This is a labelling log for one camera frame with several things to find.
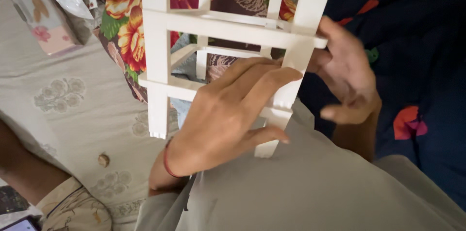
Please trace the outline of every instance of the phone screen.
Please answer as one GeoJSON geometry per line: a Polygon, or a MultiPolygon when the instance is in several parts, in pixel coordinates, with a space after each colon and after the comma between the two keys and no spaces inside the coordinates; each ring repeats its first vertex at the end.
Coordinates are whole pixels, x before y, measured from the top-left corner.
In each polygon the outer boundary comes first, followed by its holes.
{"type": "Polygon", "coordinates": [[[16,223],[15,225],[12,225],[3,231],[38,231],[32,224],[29,222],[29,220],[24,219],[21,222],[16,223]]]}

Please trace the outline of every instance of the person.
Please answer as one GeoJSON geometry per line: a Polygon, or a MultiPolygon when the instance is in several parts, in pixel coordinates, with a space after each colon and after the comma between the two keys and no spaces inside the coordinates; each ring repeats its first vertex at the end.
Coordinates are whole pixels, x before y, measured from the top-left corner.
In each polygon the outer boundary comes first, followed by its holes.
{"type": "MultiPolygon", "coordinates": [[[[341,101],[321,110],[337,124],[332,141],[313,130],[299,100],[285,130],[251,129],[302,74],[280,60],[240,59],[198,91],[156,157],[137,231],[466,230],[466,214],[408,159],[373,161],[382,103],[364,49],[327,17],[318,32],[329,50],[315,49],[308,71],[341,101]],[[254,147],[271,140],[281,141],[273,157],[255,158],[254,147]]],[[[44,230],[111,229],[77,180],[25,151],[5,125],[0,131],[0,178],[42,208],[44,230]]]]}

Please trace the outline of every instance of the pink box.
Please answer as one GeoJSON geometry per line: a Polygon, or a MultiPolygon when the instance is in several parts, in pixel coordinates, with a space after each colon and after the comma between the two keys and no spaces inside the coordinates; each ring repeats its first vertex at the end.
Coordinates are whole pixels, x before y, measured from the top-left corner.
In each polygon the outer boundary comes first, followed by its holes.
{"type": "Polygon", "coordinates": [[[12,1],[47,55],[60,56],[81,46],[55,0],[12,1]]]}

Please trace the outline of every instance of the light blue fabric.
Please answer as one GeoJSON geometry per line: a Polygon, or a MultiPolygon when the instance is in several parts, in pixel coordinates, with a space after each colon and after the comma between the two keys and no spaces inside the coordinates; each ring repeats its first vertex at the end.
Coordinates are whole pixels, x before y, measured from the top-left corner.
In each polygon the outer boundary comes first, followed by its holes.
{"type": "MultiPolygon", "coordinates": [[[[183,34],[178,41],[173,45],[172,49],[170,50],[171,53],[178,51],[179,49],[188,45],[189,42],[189,34],[183,34]]],[[[193,53],[189,56],[184,62],[180,64],[175,70],[173,70],[172,75],[183,78],[191,81],[197,81],[201,83],[206,83],[205,80],[197,79],[196,78],[196,54],[193,53]]],[[[186,119],[186,115],[188,114],[189,107],[191,106],[191,102],[180,100],[177,98],[170,98],[170,102],[172,103],[173,107],[178,112],[178,128],[183,126],[184,120],[186,119]]]]}

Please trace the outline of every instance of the white bedsheet with floral pattern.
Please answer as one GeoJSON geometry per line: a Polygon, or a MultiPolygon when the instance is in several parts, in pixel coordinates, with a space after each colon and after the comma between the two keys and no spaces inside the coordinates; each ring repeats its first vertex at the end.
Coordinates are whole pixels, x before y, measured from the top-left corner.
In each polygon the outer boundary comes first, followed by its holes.
{"type": "MultiPolygon", "coordinates": [[[[1,118],[29,150],[102,201],[114,230],[132,230],[150,167],[165,144],[149,137],[147,104],[128,93],[121,70],[94,36],[83,48],[50,58],[11,2],[1,0],[0,8],[1,118]],[[100,154],[110,158],[107,168],[98,164],[100,154]]],[[[0,216],[0,227],[21,215],[0,216]]]]}

